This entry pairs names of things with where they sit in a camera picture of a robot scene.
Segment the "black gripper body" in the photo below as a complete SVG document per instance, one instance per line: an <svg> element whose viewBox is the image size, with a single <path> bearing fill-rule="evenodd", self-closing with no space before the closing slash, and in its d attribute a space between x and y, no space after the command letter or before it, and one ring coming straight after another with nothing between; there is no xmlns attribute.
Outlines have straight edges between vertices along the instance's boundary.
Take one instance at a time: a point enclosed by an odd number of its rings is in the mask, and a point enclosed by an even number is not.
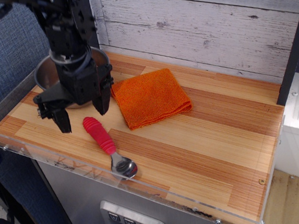
<svg viewBox="0 0 299 224"><path fill-rule="evenodd" d="M59 65L56 68L59 83L34 98L41 118L52 118L52 109L92 103L97 95L100 79L93 59L81 71L68 72Z"/></svg>

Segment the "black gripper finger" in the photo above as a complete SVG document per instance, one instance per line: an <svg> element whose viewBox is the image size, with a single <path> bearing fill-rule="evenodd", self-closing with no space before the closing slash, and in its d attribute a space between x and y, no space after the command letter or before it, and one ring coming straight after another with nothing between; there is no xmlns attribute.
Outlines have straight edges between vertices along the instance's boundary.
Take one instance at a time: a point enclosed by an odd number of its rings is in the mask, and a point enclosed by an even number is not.
<svg viewBox="0 0 299 224"><path fill-rule="evenodd" d="M71 133L71 124L69 121L69 115L65 109L52 109L51 110L52 119L58 126L62 133Z"/></svg>
<svg viewBox="0 0 299 224"><path fill-rule="evenodd" d="M97 95L92 100L93 106L99 112L99 114L104 115L108 109L111 98L111 84L109 81L102 82L97 91Z"/></svg>

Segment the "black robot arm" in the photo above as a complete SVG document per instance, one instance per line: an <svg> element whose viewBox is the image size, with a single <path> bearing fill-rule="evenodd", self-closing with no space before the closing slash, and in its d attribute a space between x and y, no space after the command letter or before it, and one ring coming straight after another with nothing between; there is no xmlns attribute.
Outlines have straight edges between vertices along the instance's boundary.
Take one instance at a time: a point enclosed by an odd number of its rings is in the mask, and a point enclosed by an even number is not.
<svg viewBox="0 0 299 224"><path fill-rule="evenodd" d="M0 0L0 4L27 5L36 16L50 45L58 83L36 96L39 116L52 119L62 133L70 133L66 111L72 104L91 102L104 115L111 98L112 66L97 64L89 39L95 32L94 18L83 0Z"/></svg>

